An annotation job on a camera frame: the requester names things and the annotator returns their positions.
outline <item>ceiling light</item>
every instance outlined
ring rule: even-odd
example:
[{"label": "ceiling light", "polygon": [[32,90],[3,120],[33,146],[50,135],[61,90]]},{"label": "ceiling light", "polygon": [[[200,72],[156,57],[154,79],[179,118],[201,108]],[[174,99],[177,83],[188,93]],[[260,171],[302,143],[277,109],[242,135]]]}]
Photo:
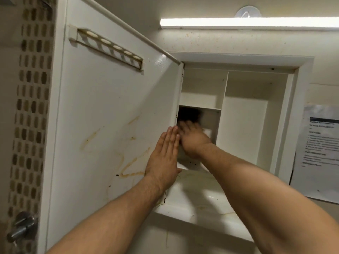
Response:
[{"label": "ceiling light", "polygon": [[161,19],[162,29],[339,30],[339,17]]}]

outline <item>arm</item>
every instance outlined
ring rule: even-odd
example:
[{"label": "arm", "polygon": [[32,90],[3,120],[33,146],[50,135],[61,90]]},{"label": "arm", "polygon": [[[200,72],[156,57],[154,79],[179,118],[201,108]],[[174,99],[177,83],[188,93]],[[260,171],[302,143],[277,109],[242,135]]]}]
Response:
[{"label": "arm", "polygon": [[150,156],[145,177],[122,196],[81,222],[47,254],[125,253],[138,228],[178,173],[178,127],[164,132]]},{"label": "arm", "polygon": [[198,124],[180,122],[181,144],[217,179],[263,253],[338,253],[339,226],[276,176],[224,152]]}]

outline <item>cabinet door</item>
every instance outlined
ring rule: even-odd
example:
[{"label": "cabinet door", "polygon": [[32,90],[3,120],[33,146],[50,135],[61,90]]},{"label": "cabinet door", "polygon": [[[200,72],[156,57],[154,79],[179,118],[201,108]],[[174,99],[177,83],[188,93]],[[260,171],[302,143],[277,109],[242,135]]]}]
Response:
[{"label": "cabinet door", "polygon": [[[47,249],[143,177],[160,134],[175,122],[183,71],[182,63],[122,27],[93,1],[68,0],[65,5],[61,80],[52,81],[60,83],[59,102],[51,104],[49,115],[57,113],[54,159],[52,166],[45,164],[45,175],[53,173],[51,182],[44,181],[44,190],[51,190],[41,209],[45,216],[49,206]],[[143,71],[70,41],[68,25],[137,54]],[[40,228],[39,241],[45,240],[42,232]]]}]

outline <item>wall cabinet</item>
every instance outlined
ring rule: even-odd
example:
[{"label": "wall cabinet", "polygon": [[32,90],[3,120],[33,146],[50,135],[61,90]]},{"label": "wall cabinet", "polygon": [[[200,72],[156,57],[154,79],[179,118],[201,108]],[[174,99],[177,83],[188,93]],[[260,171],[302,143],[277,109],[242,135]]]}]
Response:
[{"label": "wall cabinet", "polygon": [[[93,0],[59,0],[38,253],[135,185],[187,109],[220,148],[288,182],[312,63],[168,54]],[[252,240],[211,174],[183,152],[178,166],[154,211]]]}]

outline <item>hand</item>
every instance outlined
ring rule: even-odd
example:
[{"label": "hand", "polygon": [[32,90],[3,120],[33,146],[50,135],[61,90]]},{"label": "hand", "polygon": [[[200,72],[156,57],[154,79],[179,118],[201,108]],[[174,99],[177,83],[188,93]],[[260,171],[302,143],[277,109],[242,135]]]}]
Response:
[{"label": "hand", "polygon": [[163,132],[148,160],[145,176],[152,177],[162,192],[165,192],[175,182],[178,173],[177,168],[178,147],[180,135],[178,127],[169,127]]},{"label": "hand", "polygon": [[199,149],[203,145],[211,143],[210,138],[204,134],[198,123],[180,121],[179,125],[181,145],[185,154],[193,159],[199,159]]}]

